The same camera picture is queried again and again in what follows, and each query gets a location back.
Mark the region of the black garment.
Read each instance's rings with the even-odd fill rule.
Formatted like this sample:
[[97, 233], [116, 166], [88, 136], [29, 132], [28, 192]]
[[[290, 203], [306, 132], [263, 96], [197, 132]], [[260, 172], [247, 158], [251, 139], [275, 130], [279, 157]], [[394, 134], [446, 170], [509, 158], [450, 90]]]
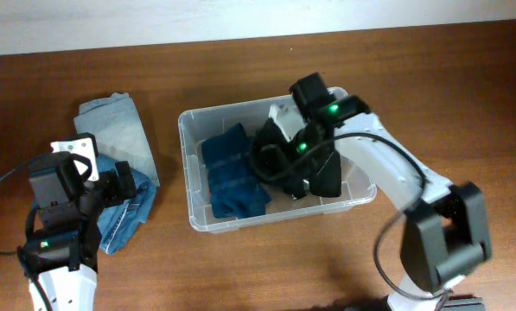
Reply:
[[293, 200], [300, 200], [307, 195], [304, 180], [309, 170], [300, 166], [279, 178], [275, 176], [285, 172], [299, 157], [296, 145], [285, 139], [271, 118], [265, 121], [252, 139], [250, 164], [253, 172], [260, 181], [281, 188]]
[[337, 151], [332, 152], [324, 165], [304, 181], [304, 189], [315, 196], [341, 196], [341, 157]]

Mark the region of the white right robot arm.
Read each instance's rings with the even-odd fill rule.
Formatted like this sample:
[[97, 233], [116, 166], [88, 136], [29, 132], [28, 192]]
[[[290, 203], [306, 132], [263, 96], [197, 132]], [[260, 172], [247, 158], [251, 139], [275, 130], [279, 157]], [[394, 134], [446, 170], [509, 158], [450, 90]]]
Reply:
[[[453, 287], [492, 256], [486, 201], [471, 181], [461, 185], [423, 165], [399, 143], [369, 106], [355, 95], [336, 98], [318, 73], [299, 79], [290, 93], [306, 122], [296, 136], [297, 168], [324, 147], [333, 147], [360, 168], [395, 206], [380, 229], [373, 261], [392, 292], [385, 310], [482, 310], [474, 295]], [[400, 220], [405, 223], [400, 261], [392, 281], [379, 260], [380, 244]]]

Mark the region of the dark blue garment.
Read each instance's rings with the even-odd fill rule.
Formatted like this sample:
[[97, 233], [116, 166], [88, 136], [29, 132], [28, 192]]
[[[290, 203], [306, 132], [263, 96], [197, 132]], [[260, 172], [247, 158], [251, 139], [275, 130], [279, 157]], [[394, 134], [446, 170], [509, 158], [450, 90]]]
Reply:
[[213, 215], [217, 219], [263, 216], [271, 197], [248, 164], [252, 138], [237, 123], [201, 145]]

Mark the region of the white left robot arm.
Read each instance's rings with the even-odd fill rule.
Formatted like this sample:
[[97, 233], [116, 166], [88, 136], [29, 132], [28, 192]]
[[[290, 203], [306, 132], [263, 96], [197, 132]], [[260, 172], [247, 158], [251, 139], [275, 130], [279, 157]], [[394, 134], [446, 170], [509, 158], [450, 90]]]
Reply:
[[36, 310], [91, 310], [97, 288], [97, 222], [104, 209], [135, 197], [128, 162], [95, 173], [95, 162], [66, 151], [29, 165], [36, 205], [26, 219], [26, 242], [16, 250]]

